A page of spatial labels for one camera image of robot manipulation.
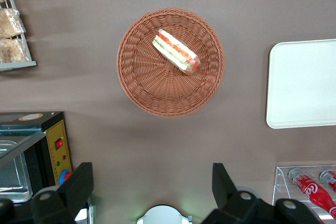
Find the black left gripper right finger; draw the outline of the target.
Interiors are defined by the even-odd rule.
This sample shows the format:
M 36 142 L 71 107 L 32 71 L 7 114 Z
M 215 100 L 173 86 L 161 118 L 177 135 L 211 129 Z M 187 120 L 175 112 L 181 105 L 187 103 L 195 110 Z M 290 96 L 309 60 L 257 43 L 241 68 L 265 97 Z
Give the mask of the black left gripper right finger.
M 279 199 L 272 206 L 249 191 L 238 190 L 222 163 L 213 164 L 212 192 L 217 208 L 202 223 L 320 223 L 297 200 Z

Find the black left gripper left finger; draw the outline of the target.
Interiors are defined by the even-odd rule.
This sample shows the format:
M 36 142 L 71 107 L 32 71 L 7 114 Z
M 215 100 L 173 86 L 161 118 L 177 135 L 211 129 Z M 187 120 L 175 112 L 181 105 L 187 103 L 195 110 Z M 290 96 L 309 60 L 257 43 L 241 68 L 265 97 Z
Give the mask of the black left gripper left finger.
M 75 223 L 93 189 L 92 163 L 81 163 L 62 185 L 44 188 L 23 204 L 2 199 L 1 223 Z

